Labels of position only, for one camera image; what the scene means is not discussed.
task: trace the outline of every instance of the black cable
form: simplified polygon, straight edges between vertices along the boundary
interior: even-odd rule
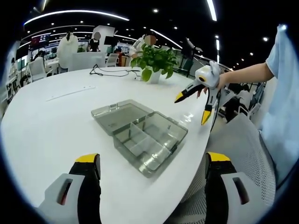
[[[106,75],[106,74],[103,74],[103,73],[96,72],[96,71],[95,71],[96,69],[99,69],[99,70],[101,70],[101,71],[103,71],[103,72],[119,72],[119,71],[126,71],[127,74],[125,74],[125,75],[123,75],[123,76]],[[96,64],[96,65],[94,65],[93,69],[91,70],[91,72],[90,72],[89,74],[90,74],[90,75],[99,75],[99,76],[124,77],[124,76],[127,76],[130,72],[133,72],[133,73],[135,73],[135,75],[136,75],[137,77],[140,77],[140,76],[136,73],[137,71],[139,71],[139,70],[128,70],[128,69],[126,69],[126,70],[118,70],[118,71],[107,71],[107,70],[103,70],[103,69],[101,69],[101,68]]]
[[[214,114],[214,118],[215,118],[215,120],[213,121],[212,128],[211,128],[211,132],[212,132],[212,129],[213,129],[213,127],[214,127],[214,124],[215,124],[216,119],[217,119],[217,116],[218,116],[218,110],[219,110],[219,104],[220,104],[220,98],[221,98],[221,90],[217,93],[217,96],[216,96],[216,97],[218,98],[218,103],[217,103],[217,105],[215,106],[215,111],[214,111],[214,113],[216,113],[216,115]]]

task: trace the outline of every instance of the clear plastic box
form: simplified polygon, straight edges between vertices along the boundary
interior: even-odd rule
[[[188,133],[178,122],[133,100],[93,110],[92,115],[113,136],[115,148],[146,177],[159,169]]]

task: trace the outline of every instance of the white flower pot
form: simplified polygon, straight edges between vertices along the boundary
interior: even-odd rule
[[[150,78],[149,78],[148,83],[149,83],[149,84],[158,84],[159,79],[160,79],[160,76],[161,76],[161,71],[162,71],[162,70],[159,70],[159,71],[157,71],[157,72],[154,72],[154,71],[152,70],[152,73],[151,73],[151,76],[150,76]]]

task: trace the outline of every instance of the white table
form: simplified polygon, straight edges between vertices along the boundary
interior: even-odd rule
[[[51,60],[51,61],[46,61],[46,67],[49,69],[53,69],[56,73],[58,73],[58,65],[59,65],[59,60]]]
[[[212,119],[200,125],[206,95],[196,99],[194,94],[174,104],[176,95],[192,81],[178,74],[167,80],[161,76],[154,85],[135,80],[133,73],[100,77],[89,72],[44,78],[16,94],[1,124],[4,155],[12,175],[25,198],[39,206],[44,191],[69,172],[76,158],[99,153],[102,222],[162,224],[179,204],[201,162],[212,125]],[[176,120],[187,113],[194,116],[185,145],[158,176],[148,179],[132,167],[91,116],[93,109],[126,99]]]

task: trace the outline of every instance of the ceiling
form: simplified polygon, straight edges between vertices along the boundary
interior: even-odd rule
[[[51,29],[46,33],[52,34],[54,30],[55,33],[67,32],[67,28],[57,28],[60,26],[97,26],[109,23],[118,30],[118,35],[130,35],[135,39],[141,37],[149,29],[164,34],[178,44],[187,37],[196,47],[203,50],[201,55],[216,60],[215,35],[218,35],[220,63],[239,69],[264,62],[270,53],[278,25],[277,9],[270,2],[268,0],[213,0],[217,16],[217,21],[213,21],[207,0],[184,0],[176,3],[161,0],[114,0],[105,1],[105,3],[93,0],[47,0],[42,14],[60,10],[84,9],[111,13],[130,20],[87,13],[56,14],[26,24],[23,38],[45,29]],[[154,8],[158,9],[158,13],[153,12]],[[36,12],[31,14],[32,18],[38,15],[40,14]],[[92,27],[74,26],[74,28],[81,32],[93,31]],[[90,38],[89,34],[76,35],[84,38],[87,35],[86,38]],[[167,44],[167,46],[177,48],[163,37],[159,35],[156,37],[158,39],[156,45]],[[268,37],[269,41],[263,41],[263,37]]]

